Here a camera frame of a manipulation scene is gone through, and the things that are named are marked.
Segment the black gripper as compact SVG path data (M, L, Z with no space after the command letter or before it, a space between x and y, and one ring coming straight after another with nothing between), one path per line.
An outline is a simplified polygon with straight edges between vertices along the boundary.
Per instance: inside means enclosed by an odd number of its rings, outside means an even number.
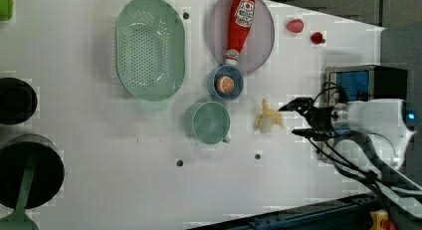
M305 118L311 128L294 129L293 134L312 140L328 140L333 135L331 124L332 107L313 107L312 98L299 97L279 108L279 112L305 112Z

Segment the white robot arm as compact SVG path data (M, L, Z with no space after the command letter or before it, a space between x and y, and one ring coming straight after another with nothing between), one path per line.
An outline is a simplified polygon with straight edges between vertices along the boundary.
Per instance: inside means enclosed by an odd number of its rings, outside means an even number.
M400 172L418 122L407 102L378 99L316 107L311 98L296 98L280 107L296 112L309 126L293 134L311 144L333 162L343 176L376 196L388 199L413 218L421 217L421 186Z

